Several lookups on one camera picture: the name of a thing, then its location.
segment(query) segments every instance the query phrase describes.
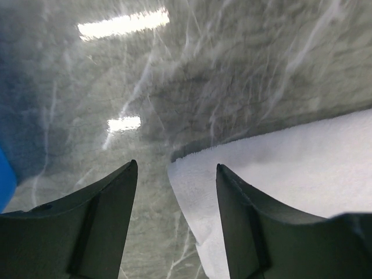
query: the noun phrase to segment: white cloth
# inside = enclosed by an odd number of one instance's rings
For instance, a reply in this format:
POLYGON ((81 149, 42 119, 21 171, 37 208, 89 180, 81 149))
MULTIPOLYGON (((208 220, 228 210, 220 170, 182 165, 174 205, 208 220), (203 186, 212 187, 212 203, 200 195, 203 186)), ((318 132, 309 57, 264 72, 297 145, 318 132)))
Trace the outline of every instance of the white cloth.
POLYGON ((216 193, 216 165, 305 212, 372 212, 372 110, 220 145, 169 166, 206 275, 229 278, 216 193))

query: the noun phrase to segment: blue object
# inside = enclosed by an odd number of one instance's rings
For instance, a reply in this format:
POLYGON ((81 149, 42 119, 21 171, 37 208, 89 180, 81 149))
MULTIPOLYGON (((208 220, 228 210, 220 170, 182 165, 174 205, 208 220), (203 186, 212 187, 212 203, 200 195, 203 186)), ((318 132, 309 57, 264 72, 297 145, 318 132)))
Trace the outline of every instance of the blue object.
POLYGON ((12 199, 17 186, 16 176, 0 149, 0 213, 12 199))

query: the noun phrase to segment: gray marble surface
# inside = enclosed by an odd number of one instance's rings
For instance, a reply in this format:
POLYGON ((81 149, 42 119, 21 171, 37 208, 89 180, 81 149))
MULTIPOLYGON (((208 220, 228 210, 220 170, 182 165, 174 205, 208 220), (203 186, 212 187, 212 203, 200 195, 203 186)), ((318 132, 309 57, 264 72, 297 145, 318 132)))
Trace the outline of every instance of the gray marble surface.
POLYGON ((371 14, 370 0, 0 0, 6 211, 136 159, 120 278, 206 278, 167 165, 370 108, 371 14))

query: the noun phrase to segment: marble countertop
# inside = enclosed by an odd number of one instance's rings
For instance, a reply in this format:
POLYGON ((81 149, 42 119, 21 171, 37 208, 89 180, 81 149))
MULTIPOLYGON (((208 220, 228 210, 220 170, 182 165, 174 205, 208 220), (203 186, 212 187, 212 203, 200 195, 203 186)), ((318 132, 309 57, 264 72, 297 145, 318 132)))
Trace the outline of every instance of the marble countertop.
POLYGON ((119 278, 206 278, 167 165, 370 108, 371 14, 369 0, 0 0, 6 211, 135 159, 119 278))

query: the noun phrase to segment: white towel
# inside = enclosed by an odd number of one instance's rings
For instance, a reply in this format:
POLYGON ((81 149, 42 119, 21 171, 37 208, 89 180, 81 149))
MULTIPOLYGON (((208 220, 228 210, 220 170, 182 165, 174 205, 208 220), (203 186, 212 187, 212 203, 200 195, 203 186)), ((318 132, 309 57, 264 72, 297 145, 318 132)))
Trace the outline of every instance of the white towel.
POLYGON ((305 212, 372 212, 372 110, 231 142, 178 159, 168 174, 211 279, 229 278, 216 165, 305 212))

